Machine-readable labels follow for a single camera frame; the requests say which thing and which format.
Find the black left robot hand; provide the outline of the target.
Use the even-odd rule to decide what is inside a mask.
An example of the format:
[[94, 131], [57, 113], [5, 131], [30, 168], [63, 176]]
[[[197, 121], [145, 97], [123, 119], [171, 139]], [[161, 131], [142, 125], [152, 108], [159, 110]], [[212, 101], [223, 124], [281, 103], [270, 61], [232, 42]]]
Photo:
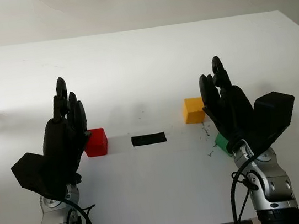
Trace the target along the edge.
[[80, 183], [82, 178], [77, 170], [91, 134], [87, 130], [82, 102], [73, 92], [67, 91], [61, 77], [57, 79], [52, 113], [45, 127], [43, 154], [58, 160], [66, 183]]

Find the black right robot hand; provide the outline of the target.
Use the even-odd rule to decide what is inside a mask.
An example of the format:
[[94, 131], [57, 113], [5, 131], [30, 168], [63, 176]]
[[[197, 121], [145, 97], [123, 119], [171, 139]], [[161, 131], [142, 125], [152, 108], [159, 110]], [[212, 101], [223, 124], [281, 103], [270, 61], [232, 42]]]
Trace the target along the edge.
[[241, 88], [231, 83], [217, 56], [212, 59], [212, 70], [213, 75], [199, 78], [202, 109], [228, 141], [226, 151], [233, 154], [252, 129], [253, 107]]

